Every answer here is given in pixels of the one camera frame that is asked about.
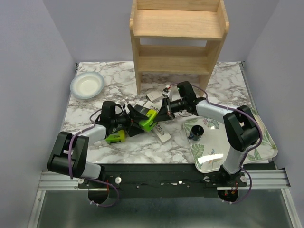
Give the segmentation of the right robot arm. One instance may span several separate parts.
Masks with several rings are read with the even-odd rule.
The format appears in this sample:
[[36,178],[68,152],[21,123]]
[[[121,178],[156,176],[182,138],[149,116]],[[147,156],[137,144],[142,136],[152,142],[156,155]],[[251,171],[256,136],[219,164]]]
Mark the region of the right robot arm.
[[230,149],[219,169],[218,180],[222,185],[229,186],[235,182],[247,154],[260,146],[263,133],[248,106],[228,107],[213,103],[208,100],[208,96],[196,97],[193,87],[188,81],[178,83],[181,99],[171,101],[163,98],[154,121],[174,119],[175,113],[185,110],[195,116],[205,116],[224,124]]

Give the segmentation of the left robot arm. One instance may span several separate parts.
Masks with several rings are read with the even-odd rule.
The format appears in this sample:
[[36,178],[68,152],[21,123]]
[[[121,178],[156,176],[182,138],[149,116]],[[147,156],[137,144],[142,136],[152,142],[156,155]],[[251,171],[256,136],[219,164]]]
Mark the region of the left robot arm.
[[91,144],[106,139],[117,130],[125,130],[130,137],[141,134],[144,129],[140,121],[148,121],[149,117],[137,111],[131,105],[124,106],[113,101],[103,102],[96,120],[91,126],[75,134],[60,132],[47,163],[49,171],[67,175],[70,178],[88,178],[96,188],[105,183],[105,175],[100,165],[88,162],[87,151]]

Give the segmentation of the green black Gillette box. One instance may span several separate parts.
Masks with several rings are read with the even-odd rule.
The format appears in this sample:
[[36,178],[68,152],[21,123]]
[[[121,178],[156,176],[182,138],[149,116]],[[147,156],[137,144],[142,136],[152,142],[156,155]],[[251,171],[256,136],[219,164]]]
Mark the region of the green black Gillette box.
[[125,131],[124,130],[119,130],[115,133],[112,133],[105,140],[108,144],[125,142],[125,140],[126,140]]

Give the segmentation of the white Harry's box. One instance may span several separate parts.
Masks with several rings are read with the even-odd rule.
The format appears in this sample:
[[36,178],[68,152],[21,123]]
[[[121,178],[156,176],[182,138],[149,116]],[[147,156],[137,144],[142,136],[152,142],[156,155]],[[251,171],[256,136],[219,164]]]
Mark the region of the white Harry's box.
[[157,123],[153,129],[153,133],[156,135],[161,144],[165,144],[172,139],[172,136],[166,130],[163,123]]
[[160,111],[161,104],[158,103],[153,103],[151,101],[147,101],[144,105],[143,113],[147,114],[149,110],[154,110],[156,113]]

